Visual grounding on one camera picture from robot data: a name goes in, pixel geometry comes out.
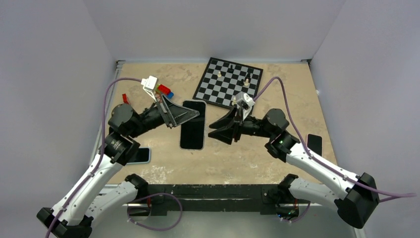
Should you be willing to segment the black phone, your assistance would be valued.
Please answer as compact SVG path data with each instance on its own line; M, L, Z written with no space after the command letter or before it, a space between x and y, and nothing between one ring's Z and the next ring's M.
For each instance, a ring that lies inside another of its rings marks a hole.
M201 150L205 140L206 103L197 100L185 100L182 106L199 112L199 115L181 125L180 148Z

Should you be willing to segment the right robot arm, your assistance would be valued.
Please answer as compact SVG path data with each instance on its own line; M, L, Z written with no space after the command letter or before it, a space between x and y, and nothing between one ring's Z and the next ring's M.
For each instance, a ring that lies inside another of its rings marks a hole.
M348 225L361 229L379 204L376 182L367 173L358 175L347 171L309 150L286 128L289 121L281 109L269 110L262 119L242 118L242 109L231 110L211 123L209 137L232 144L241 135L266 137L267 152L274 158L293 165L316 178L320 183L287 176L278 188L279 198L285 202L304 199L328 207Z

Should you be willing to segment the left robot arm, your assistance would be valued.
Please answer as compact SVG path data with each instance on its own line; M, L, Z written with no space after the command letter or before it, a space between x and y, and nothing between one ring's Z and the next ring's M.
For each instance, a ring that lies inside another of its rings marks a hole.
M83 176L56 205L42 208L37 218L48 235L58 238L87 238L105 216L125 203L150 204L148 183L131 174L103 197L99 192L130 160L139 155L135 137L165 124L179 126L199 116L199 112L171 102L162 96L150 108L137 113L130 105L116 106L108 121L109 133L102 138L99 153Z

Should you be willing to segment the phone in pink case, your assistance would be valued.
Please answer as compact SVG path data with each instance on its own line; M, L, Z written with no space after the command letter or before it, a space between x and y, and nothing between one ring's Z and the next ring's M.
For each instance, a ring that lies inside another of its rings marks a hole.
M323 138L316 134L307 134L307 147L322 156L323 154Z

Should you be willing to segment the colourful toy brick car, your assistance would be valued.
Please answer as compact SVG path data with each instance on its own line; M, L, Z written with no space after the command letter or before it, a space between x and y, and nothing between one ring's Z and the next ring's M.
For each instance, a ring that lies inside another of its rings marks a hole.
M172 99L173 96L174 96L174 93L168 87L166 87L163 84L159 84L156 88L156 91L163 94L163 95L166 95L167 98L169 98L169 99Z

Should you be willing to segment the black grey chessboard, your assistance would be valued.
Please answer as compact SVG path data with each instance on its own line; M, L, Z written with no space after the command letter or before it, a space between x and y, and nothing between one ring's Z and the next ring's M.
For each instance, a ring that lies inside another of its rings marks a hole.
M228 72L231 64L234 68L233 73ZM221 71L222 77L217 76L219 71ZM240 81L247 73L251 74L249 86L240 86ZM262 68L211 57L198 83L193 99L203 100L214 106L229 108L232 106L233 97L239 92L245 92L252 98L255 97L259 91L262 75Z

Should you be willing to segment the red toy brick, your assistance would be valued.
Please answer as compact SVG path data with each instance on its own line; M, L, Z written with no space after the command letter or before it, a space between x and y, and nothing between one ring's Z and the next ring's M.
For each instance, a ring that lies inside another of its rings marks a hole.
M122 99L125 104L130 104L127 94L122 94Z

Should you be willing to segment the black chess piece right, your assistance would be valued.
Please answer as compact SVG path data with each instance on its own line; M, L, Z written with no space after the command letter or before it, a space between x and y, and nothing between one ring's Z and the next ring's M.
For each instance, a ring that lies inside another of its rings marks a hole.
M240 86L249 86L251 74L247 73L246 76L240 81Z

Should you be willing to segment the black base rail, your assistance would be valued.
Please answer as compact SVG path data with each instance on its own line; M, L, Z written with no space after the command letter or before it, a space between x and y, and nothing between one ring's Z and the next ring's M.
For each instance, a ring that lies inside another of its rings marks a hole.
M169 211L257 212L291 220L299 216L299 200L279 184L150 184L148 195L130 204L153 216Z

